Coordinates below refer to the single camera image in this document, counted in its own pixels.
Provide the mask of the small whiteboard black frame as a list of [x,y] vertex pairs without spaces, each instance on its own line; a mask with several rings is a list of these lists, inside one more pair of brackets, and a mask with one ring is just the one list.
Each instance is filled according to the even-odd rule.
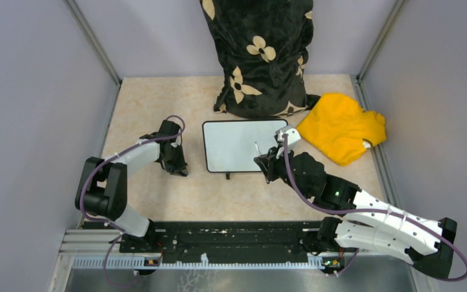
[[275,132],[288,125],[285,119],[209,120],[202,124],[206,169],[210,173],[260,172],[254,142],[263,155],[277,145]]

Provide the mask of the blue capped whiteboard marker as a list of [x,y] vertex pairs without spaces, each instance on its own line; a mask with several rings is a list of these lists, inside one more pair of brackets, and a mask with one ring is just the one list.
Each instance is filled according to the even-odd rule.
[[260,150],[260,147],[258,146],[258,142],[255,141],[254,144],[255,144],[255,149],[256,149],[256,151],[257,151],[257,154],[258,154],[258,155],[257,155],[257,158],[260,159],[260,158],[262,157],[262,152],[261,152],[261,150]]

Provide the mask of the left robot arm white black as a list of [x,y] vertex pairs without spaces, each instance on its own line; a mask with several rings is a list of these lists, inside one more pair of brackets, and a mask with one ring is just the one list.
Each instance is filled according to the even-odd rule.
[[184,120],[171,115],[156,132],[141,136],[132,146],[105,158],[88,158],[75,196],[77,210],[89,221],[134,237],[134,244],[142,251],[152,251],[158,236],[152,221],[128,204],[128,178],[154,162],[170,175],[188,176],[184,131]]

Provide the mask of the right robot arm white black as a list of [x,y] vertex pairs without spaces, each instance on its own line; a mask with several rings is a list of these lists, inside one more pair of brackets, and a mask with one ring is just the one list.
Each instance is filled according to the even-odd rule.
[[318,233],[326,251],[357,248],[401,259],[417,271],[449,280],[457,222],[445,217],[430,220],[377,199],[357,184],[330,175],[307,152],[283,154],[272,147],[254,158],[265,180],[281,179],[310,207],[329,214]]

